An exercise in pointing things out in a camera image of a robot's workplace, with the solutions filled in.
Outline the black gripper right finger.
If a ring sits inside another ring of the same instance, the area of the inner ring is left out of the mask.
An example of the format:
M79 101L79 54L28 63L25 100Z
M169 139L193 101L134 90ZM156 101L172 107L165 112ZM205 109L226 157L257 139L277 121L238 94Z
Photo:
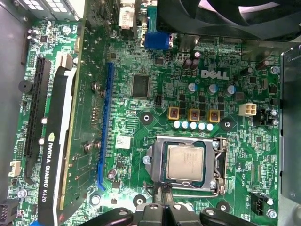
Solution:
M165 185L166 220L168 226L253 226L254 223L216 208L206 208L199 214L189 211L173 199L172 186Z

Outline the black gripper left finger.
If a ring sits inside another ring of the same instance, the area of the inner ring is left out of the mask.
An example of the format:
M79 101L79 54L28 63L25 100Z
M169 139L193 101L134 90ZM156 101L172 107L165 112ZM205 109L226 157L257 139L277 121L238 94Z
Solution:
M158 195L162 195L165 183L157 183L153 188L155 203L140 204L135 212L119 207L101 214L85 223L85 226L162 226L164 224L163 203L159 203Z

